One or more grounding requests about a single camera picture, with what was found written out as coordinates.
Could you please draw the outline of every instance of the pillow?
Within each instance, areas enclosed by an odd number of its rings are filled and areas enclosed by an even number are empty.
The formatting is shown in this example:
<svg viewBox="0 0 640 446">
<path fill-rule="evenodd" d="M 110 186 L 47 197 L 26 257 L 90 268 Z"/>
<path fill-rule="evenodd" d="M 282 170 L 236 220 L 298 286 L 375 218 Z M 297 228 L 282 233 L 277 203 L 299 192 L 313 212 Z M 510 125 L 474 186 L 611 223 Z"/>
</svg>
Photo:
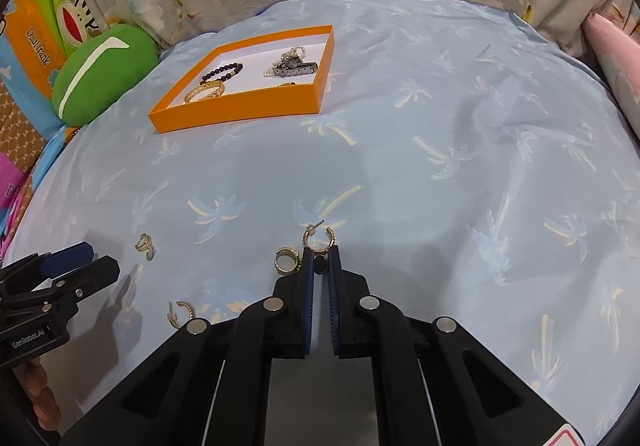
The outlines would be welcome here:
<svg viewBox="0 0 640 446">
<path fill-rule="evenodd" d="M 69 126 L 90 123 L 158 64 L 158 48 L 129 25 L 87 41 L 63 65 L 53 85 L 54 111 Z"/>
<path fill-rule="evenodd" d="M 599 14 L 591 14 L 583 29 L 620 108 L 640 136 L 640 45 Z"/>
</svg>

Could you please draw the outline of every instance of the blue gripper pad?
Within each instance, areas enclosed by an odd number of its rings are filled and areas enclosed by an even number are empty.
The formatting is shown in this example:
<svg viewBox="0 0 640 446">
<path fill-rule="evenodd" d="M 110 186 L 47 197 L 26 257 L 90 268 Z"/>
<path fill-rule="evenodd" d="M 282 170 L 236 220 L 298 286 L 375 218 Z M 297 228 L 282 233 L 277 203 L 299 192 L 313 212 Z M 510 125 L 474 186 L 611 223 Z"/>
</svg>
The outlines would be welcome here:
<svg viewBox="0 0 640 446">
<path fill-rule="evenodd" d="M 91 263 L 94 254 L 94 248 L 84 241 L 47 256 L 40 266 L 40 272 L 47 278 L 57 278 Z"/>
</svg>

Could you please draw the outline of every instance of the brown patterned fabric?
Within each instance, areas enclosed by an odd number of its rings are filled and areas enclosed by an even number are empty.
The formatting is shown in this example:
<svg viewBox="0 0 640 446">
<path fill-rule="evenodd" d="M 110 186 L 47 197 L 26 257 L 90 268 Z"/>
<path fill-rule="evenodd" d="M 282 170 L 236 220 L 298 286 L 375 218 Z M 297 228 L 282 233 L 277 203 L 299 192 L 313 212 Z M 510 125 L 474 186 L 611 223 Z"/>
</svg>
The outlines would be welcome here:
<svg viewBox="0 0 640 446">
<path fill-rule="evenodd" d="M 22 221 L 22 217 L 24 216 L 27 207 L 29 206 L 31 199 L 33 198 L 33 188 L 31 188 L 31 175 L 33 175 L 33 170 L 29 173 L 25 184 L 21 188 L 22 192 L 22 202 L 20 203 L 20 207 L 18 208 L 18 214 L 15 217 L 14 223 L 9 230 L 8 239 L 11 241 L 13 239 L 16 230 L 18 229 L 18 225 Z"/>
<path fill-rule="evenodd" d="M 46 143 L 0 81 L 0 152 L 22 173 L 27 173 Z"/>
</svg>

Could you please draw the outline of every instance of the metal screw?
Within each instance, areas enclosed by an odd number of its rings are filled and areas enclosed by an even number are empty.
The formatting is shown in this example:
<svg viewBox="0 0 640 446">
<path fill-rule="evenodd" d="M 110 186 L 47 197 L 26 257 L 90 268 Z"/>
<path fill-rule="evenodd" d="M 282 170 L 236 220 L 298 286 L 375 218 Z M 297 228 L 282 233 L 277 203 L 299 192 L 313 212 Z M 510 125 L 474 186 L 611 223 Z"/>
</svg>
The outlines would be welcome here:
<svg viewBox="0 0 640 446">
<path fill-rule="evenodd" d="M 284 307 L 284 301 L 280 298 L 267 298 L 262 306 L 268 311 L 276 312 Z"/>
<path fill-rule="evenodd" d="M 436 327 L 438 328 L 438 330 L 449 334 L 450 332 L 453 332 L 454 330 L 456 330 L 457 325 L 456 325 L 456 322 L 453 321 L 451 318 L 445 317 L 445 318 L 440 318 L 438 321 L 436 321 Z"/>
<path fill-rule="evenodd" d="M 187 332 L 190 334 L 202 334 L 205 330 L 207 330 L 207 322 L 205 320 L 198 318 L 187 323 Z"/>
<path fill-rule="evenodd" d="M 365 296 L 360 298 L 360 307 L 368 311 L 373 311 L 380 307 L 380 300 L 375 296 Z"/>
</svg>

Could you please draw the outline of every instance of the earring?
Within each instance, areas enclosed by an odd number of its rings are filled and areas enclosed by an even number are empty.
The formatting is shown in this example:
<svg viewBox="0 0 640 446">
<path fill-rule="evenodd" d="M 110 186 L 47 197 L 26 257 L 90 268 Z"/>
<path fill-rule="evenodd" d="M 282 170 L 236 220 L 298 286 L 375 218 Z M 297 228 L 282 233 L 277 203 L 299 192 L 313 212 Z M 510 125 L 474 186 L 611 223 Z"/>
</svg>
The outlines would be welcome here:
<svg viewBox="0 0 640 446">
<path fill-rule="evenodd" d="M 292 269 L 284 269 L 278 263 L 278 260 L 280 259 L 281 256 L 288 256 L 290 259 L 293 260 L 294 264 Z M 274 260 L 274 263 L 276 265 L 276 270 L 278 270 L 278 274 L 281 274 L 282 276 L 286 276 L 287 274 L 293 274 L 300 270 L 300 265 L 301 265 L 300 255 L 298 254 L 298 251 L 296 251 L 295 249 L 292 249 L 291 247 L 281 247 L 276 251 L 276 258 Z"/>
<path fill-rule="evenodd" d="M 147 233 L 142 233 L 142 235 L 140 235 L 140 239 L 136 244 L 136 251 L 138 252 L 146 251 L 147 261 L 151 261 L 154 259 L 154 256 L 156 255 L 156 248 L 154 247 L 154 244 L 151 241 L 151 237 Z"/>
<path fill-rule="evenodd" d="M 311 249 L 314 252 L 314 254 L 326 254 L 329 251 L 329 249 L 331 249 L 335 245 L 334 230 L 331 229 L 329 226 L 327 226 L 327 229 L 326 229 L 326 234 L 329 237 L 329 245 L 328 246 L 326 246 L 323 249 L 313 249 L 309 245 L 309 236 L 315 235 L 316 229 L 318 227 L 320 227 L 322 224 L 324 224 L 324 220 L 320 220 L 320 222 L 316 223 L 316 225 L 309 224 L 306 227 L 305 232 L 302 234 L 302 245 L 304 245 L 305 247 L 308 247 L 309 249 Z"/>
<path fill-rule="evenodd" d="M 177 301 L 175 302 L 175 304 L 178 305 L 178 307 L 187 309 L 187 311 L 189 312 L 189 319 L 187 320 L 187 323 L 195 319 L 196 309 L 193 307 L 193 305 L 186 301 Z M 175 315 L 174 306 L 171 302 L 169 302 L 169 314 L 166 315 L 166 318 L 169 320 L 169 323 L 171 323 L 171 326 L 174 329 L 180 329 L 182 327 L 182 325 L 178 323 L 178 317 Z"/>
</svg>

